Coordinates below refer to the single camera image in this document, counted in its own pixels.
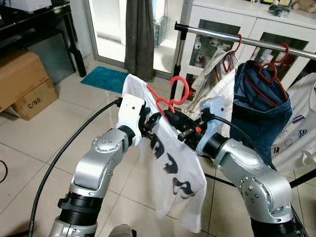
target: orange component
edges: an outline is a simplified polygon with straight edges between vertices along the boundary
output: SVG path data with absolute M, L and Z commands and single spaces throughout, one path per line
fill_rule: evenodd
M 201 129 L 199 126 L 197 126 L 197 127 L 196 127 L 196 131 L 197 131 L 197 132 L 202 132 L 202 129 Z

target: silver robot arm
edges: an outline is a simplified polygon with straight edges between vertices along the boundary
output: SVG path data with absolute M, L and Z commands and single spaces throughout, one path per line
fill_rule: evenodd
M 271 224 L 292 220 L 289 182 L 264 164 L 252 149 L 229 139 L 214 164 L 237 187 L 253 220 Z
M 214 164 L 240 192 L 255 237 L 297 237 L 304 232 L 291 207 L 289 182 L 268 167 L 261 157 L 242 143 L 221 135 L 224 98 L 215 97 L 200 104 L 201 117 L 193 121 L 182 113 L 166 113 L 178 129 L 178 139 Z
M 62 209 L 55 219 L 50 237 L 93 237 L 97 217 L 115 167 L 129 146 L 136 146 L 145 101 L 126 94 L 118 113 L 117 128 L 97 136 L 90 150 L 79 161 L 69 192 L 58 202 Z

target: denim jeans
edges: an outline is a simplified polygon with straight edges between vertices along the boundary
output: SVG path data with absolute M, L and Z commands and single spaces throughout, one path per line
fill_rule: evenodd
M 246 132 L 271 161 L 270 147 L 292 115 L 290 99 L 286 99 L 280 85 L 266 82 L 259 75 L 260 66 L 247 61 L 238 67 L 235 76 L 232 123 Z M 272 76 L 262 71 L 268 79 Z M 235 129 L 230 138 L 253 146 Z

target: clothing rack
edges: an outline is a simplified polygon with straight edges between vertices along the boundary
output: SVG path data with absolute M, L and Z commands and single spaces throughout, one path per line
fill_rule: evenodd
M 177 52 L 173 76 L 178 76 L 180 74 L 181 60 L 182 60 L 184 44 L 185 44 L 185 40 L 187 37 L 187 33 L 194 33 L 194 34 L 198 34 L 198 35 L 202 35 L 202 36 L 212 37 L 215 39 L 226 40 L 226 41 L 231 41 L 231 42 L 239 42 L 240 41 L 240 38 L 238 36 L 228 35 L 228 34 L 216 32 L 216 31 L 208 31 L 208 30 L 204 30 L 204 29 L 200 29 L 200 28 L 195 28 L 195 27 L 191 27 L 191 26 L 187 26 L 187 25 L 178 24 L 177 22 L 175 23 L 174 29 L 177 31 L 180 31 L 181 36 L 180 36 L 180 44 L 179 44 L 179 49 Z M 286 48 L 279 45 L 279 44 L 269 43 L 269 42 L 254 40 L 254 39 L 242 38 L 241 43 L 247 44 L 247 45 L 252 45 L 252 46 L 257 46 L 257 47 L 262 47 L 262 48 L 268 48 L 268 49 L 272 49 L 272 50 L 277 50 L 280 52 L 286 51 Z M 303 50 L 298 50 L 295 48 L 289 48 L 289 54 L 316 60 L 315 53 L 311 53 L 311 52 L 307 52 L 307 51 L 303 51 Z M 174 83 L 172 86 L 172 89 L 171 89 L 170 99 L 174 99 L 176 87 L 177 87 L 177 84 Z
M 216 32 L 216 31 L 208 31 L 208 30 L 204 30 L 204 29 L 200 29 L 200 28 L 190 27 L 187 25 L 178 24 L 177 22 L 175 23 L 174 29 L 177 31 L 180 31 L 181 34 L 180 34 L 180 44 L 179 44 L 179 47 L 177 50 L 177 57 L 176 57 L 176 62 L 174 65 L 174 70 L 173 70 L 173 76 L 178 76 L 180 74 L 181 60 L 182 60 L 182 55 L 183 55 L 183 50 L 184 50 L 184 44 L 185 44 L 185 41 L 187 38 L 187 33 L 194 33 L 194 34 L 198 34 L 198 35 L 202 35 L 202 36 L 212 37 L 215 39 L 226 40 L 226 41 L 231 41 L 231 42 L 240 42 L 240 43 L 247 44 L 247 45 L 258 46 L 261 48 L 268 48 L 268 49 L 277 50 L 280 52 L 286 52 L 285 47 L 278 45 L 278 44 L 275 44 L 275 43 L 269 43 L 269 42 L 264 42 L 264 41 L 254 40 L 254 39 L 247 39 L 247 38 L 240 39 L 238 36 L 233 36 L 233 35 L 224 34 L 224 33 Z M 288 53 L 292 54 L 292 55 L 316 60 L 315 53 L 311 53 L 311 52 L 307 52 L 307 51 L 303 51 L 303 50 L 298 50 L 295 48 L 289 48 Z M 175 81 L 172 85 L 170 100 L 174 99 L 176 87 L 177 87 L 177 81 Z M 229 183 L 225 180 L 216 178 L 213 175 L 205 174 L 205 176 L 208 178 L 217 180 L 219 182 L 233 186 L 232 183 Z M 316 177 L 316 169 L 312 170 L 312 171 L 308 172 L 307 174 L 304 174 L 303 176 L 290 182 L 291 188 L 294 188 L 300 184 L 303 184 L 306 181 L 309 181 L 315 177 Z

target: gray curtain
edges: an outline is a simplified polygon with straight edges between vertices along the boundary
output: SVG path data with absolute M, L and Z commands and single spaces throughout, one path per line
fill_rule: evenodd
M 142 80 L 153 80 L 154 21 L 152 0 L 127 0 L 125 68 Z

